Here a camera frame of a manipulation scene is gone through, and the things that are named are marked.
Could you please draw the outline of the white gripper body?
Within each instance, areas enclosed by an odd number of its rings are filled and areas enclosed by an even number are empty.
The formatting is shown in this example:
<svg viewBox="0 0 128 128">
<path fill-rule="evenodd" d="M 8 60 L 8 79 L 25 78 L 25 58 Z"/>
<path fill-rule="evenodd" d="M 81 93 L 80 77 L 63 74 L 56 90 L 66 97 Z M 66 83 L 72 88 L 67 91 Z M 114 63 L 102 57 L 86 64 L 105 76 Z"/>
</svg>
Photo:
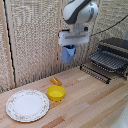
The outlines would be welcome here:
<svg viewBox="0 0 128 128">
<path fill-rule="evenodd" d="M 76 45 L 89 42 L 89 32 L 84 31 L 78 34 L 72 34 L 69 31 L 61 31 L 58 34 L 58 44 L 60 46 Z"/>
</svg>

